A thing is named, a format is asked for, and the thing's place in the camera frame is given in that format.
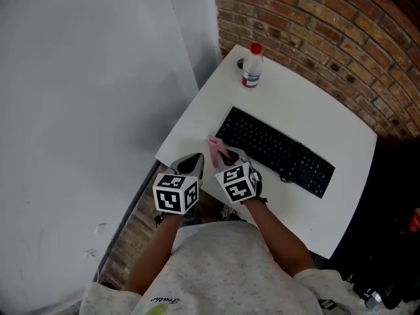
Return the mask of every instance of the bottle label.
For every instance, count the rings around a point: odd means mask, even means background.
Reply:
[[[255,86],[258,84],[261,73],[247,73],[245,70],[242,71],[242,76],[246,80],[246,85]]]

